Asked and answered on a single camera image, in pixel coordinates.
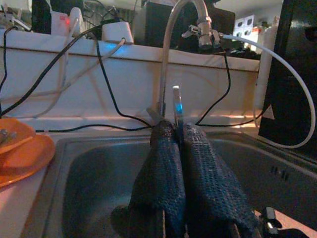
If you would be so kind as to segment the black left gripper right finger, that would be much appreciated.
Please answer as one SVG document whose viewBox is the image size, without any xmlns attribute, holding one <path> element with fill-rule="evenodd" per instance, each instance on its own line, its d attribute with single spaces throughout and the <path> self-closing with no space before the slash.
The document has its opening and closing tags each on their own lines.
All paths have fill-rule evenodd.
<svg viewBox="0 0 317 238">
<path fill-rule="evenodd" d="M 228 238 L 234 223 L 250 238 L 257 220 L 236 175 L 198 126 L 184 127 L 183 175 L 191 238 Z"/>
</svg>

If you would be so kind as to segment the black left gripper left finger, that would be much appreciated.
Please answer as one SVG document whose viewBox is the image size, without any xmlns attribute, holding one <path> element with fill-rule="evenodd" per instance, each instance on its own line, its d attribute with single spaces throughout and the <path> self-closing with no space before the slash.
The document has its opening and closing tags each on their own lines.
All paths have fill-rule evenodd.
<svg viewBox="0 0 317 238">
<path fill-rule="evenodd" d="M 153 229 L 168 238 L 185 233 L 186 194 L 174 126 L 160 121 L 152 130 L 150 151 L 133 184 L 128 234 L 151 238 Z"/>
</svg>

